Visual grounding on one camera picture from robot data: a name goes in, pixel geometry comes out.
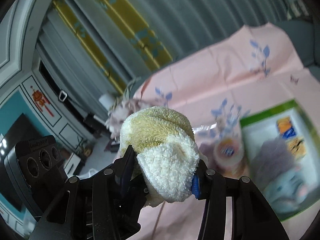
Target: gray plush toy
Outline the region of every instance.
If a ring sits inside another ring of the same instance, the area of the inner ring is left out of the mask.
[[[253,182],[275,213],[294,212],[308,194],[299,165],[284,139],[266,141],[250,165]]]

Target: metal screw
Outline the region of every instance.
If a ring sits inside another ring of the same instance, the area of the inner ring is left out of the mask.
[[[70,179],[69,179],[69,182],[70,183],[75,183],[75,182],[77,182],[78,181],[78,177],[76,177],[76,176],[73,176],[73,177],[71,177]]]
[[[216,171],[213,170],[213,169],[207,169],[207,170],[206,170],[206,173],[207,173],[208,175],[214,175],[214,174],[216,174]]]
[[[247,176],[243,176],[241,178],[241,180],[244,182],[244,183],[249,183],[250,182],[250,178],[248,178]]]
[[[103,174],[104,175],[110,175],[110,174],[112,174],[113,173],[113,170],[112,169],[105,169],[104,171],[103,171]]]

